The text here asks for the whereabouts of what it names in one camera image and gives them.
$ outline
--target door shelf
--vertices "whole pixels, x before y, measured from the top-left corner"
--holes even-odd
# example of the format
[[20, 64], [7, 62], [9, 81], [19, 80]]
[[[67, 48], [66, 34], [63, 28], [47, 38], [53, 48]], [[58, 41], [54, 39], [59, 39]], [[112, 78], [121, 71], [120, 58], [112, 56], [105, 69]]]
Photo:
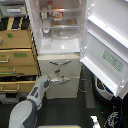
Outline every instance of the door shelf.
[[111, 37], [113, 37], [115, 40], [117, 40], [119, 43], [124, 45], [126, 48], [128, 48], [128, 39], [126, 39], [123, 35], [121, 35], [117, 30], [114, 30], [112, 26], [110, 26], [108, 23], [105, 23], [98, 19], [95, 16], [89, 16], [88, 20], [97, 25], [99, 28], [101, 28], [103, 31], [108, 33]]
[[108, 48], [110, 48], [113, 52], [115, 52], [118, 56], [120, 56], [124, 61], [126, 61], [128, 63], [127, 54], [126, 55], [122, 54], [122, 52], [120, 50], [116, 49], [108, 41], [104, 40], [101, 36], [99, 36], [98, 34], [96, 34], [94, 31], [92, 31], [90, 29], [88, 29], [87, 31], [93, 37], [95, 37], [96, 39], [98, 39], [101, 43], [103, 43], [105, 46], [107, 46]]

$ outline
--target cable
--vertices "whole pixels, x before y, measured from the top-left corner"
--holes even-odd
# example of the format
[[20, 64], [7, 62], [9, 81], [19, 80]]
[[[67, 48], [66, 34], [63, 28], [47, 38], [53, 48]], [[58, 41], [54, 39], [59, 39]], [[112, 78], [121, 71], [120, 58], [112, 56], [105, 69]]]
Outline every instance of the cable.
[[118, 128], [120, 128], [120, 125], [121, 125], [121, 119], [122, 119], [122, 106], [123, 106], [123, 99], [122, 99], [122, 101], [121, 101], [120, 122], [119, 122]]
[[114, 128], [114, 126], [118, 123], [118, 112], [112, 112], [111, 115], [108, 116], [104, 124], [104, 128], [106, 128], [107, 123], [110, 127]]
[[79, 86], [79, 90], [80, 90], [81, 92], [83, 92], [83, 93], [89, 92], [89, 91], [92, 89], [92, 83], [91, 83], [89, 80], [87, 80], [87, 79], [81, 79], [81, 80], [84, 80], [84, 81], [89, 82], [90, 85], [91, 85], [91, 87], [90, 87], [87, 91], [83, 91], [83, 90], [80, 88], [80, 86]]

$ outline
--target floor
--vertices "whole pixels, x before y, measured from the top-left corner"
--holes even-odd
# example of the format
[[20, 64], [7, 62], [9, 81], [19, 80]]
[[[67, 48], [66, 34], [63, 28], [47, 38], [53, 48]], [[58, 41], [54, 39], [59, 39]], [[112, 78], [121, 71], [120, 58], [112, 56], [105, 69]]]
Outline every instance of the floor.
[[[81, 72], [79, 84], [81, 90], [87, 89], [86, 86], [90, 88], [90, 83], [86, 81], [87, 79], [91, 81], [92, 74], [85, 68]], [[74, 99], [47, 100], [44, 98], [41, 110], [37, 111], [37, 127], [43, 125], [79, 125], [81, 128], [92, 128], [93, 122], [90, 116], [94, 115], [98, 117], [100, 126], [103, 128], [107, 119], [106, 115], [110, 113], [109, 109], [106, 109], [108, 111], [105, 110], [107, 114], [102, 113], [103, 108], [107, 106], [102, 105], [92, 94], [93, 88], [91, 88], [91, 91], [87, 89], [89, 91], [86, 93], [82, 92], [80, 89], [78, 90], [77, 98]], [[8, 128], [9, 116], [14, 106], [15, 105], [0, 103], [1, 128]]]

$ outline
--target wooden cabinet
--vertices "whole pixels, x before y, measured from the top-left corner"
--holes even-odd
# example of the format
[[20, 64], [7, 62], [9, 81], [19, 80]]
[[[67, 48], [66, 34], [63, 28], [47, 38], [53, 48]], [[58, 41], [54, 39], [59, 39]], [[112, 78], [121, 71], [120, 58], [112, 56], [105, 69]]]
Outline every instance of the wooden cabinet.
[[[14, 19], [9, 18], [7, 29], [0, 31], [0, 93], [30, 92], [40, 75], [30, 28], [21, 30], [21, 18], [19, 28], [11, 30]], [[36, 79], [24, 80], [30, 76]]]

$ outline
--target black object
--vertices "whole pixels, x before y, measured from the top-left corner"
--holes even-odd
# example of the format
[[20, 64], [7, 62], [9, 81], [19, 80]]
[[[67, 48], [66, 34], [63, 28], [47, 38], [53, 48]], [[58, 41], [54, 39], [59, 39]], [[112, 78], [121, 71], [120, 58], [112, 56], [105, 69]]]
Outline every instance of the black object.
[[15, 17], [13, 24], [12, 24], [12, 30], [18, 30], [19, 24], [20, 24], [21, 17]]
[[29, 26], [29, 17], [23, 17], [21, 30], [26, 30]]
[[3, 30], [6, 30], [7, 29], [8, 19], [9, 18], [1, 18], [0, 31], [3, 31]]
[[7, 77], [0, 77], [0, 82], [15, 82], [15, 81], [35, 81], [36, 75], [34, 76], [7, 76]]

